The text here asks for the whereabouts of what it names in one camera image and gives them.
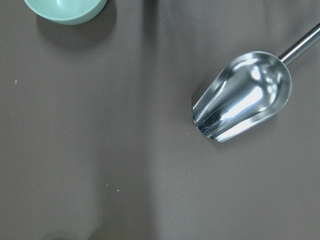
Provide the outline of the green ceramic bowl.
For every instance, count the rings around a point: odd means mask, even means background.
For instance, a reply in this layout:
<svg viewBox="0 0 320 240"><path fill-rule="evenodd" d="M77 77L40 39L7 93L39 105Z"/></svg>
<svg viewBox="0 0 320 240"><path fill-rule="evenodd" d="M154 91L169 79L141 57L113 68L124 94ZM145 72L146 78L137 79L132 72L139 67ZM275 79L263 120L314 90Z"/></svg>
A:
<svg viewBox="0 0 320 240"><path fill-rule="evenodd" d="M62 25L79 25L97 16L107 0L26 0L37 15Z"/></svg>

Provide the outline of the metal ice scoop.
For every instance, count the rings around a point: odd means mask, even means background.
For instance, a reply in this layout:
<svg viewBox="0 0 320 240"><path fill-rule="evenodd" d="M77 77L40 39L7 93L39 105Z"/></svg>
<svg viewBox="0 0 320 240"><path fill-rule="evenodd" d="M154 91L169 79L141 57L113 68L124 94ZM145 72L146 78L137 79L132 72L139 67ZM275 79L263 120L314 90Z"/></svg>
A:
<svg viewBox="0 0 320 240"><path fill-rule="evenodd" d="M194 125L223 143L276 115L292 91L288 65L319 40L316 25L279 57L251 51L233 59L193 106Z"/></svg>

